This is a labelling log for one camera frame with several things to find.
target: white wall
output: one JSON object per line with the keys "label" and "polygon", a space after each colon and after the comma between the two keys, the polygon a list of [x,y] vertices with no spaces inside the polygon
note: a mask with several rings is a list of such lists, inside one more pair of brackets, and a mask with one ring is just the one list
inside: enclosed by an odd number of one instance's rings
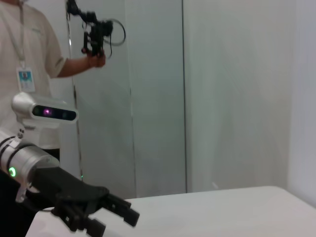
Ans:
{"label": "white wall", "polygon": [[298,0],[289,190],[316,206],[316,1]]}
{"label": "white wall", "polygon": [[286,187],[295,0],[184,0],[184,20],[189,190]]}
{"label": "white wall", "polygon": [[[60,43],[63,56],[70,57],[65,0],[29,0],[28,4],[44,13],[51,23]],[[75,106],[72,79],[52,79],[51,92],[55,98]],[[76,125],[60,128],[61,166],[76,177],[80,177],[78,136]]]}

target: person's hand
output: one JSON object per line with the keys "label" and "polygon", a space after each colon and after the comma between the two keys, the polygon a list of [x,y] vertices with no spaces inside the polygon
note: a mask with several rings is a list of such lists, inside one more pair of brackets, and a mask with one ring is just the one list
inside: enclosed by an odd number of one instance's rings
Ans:
{"label": "person's hand", "polygon": [[91,53],[87,53],[87,59],[88,59],[88,63],[89,66],[91,68],[102,68],[105,66],[106,63],[106,58],[103,52],[103,56],[100,56],[100,54],[98,54],[97,56],[93,56],[91,55]]}

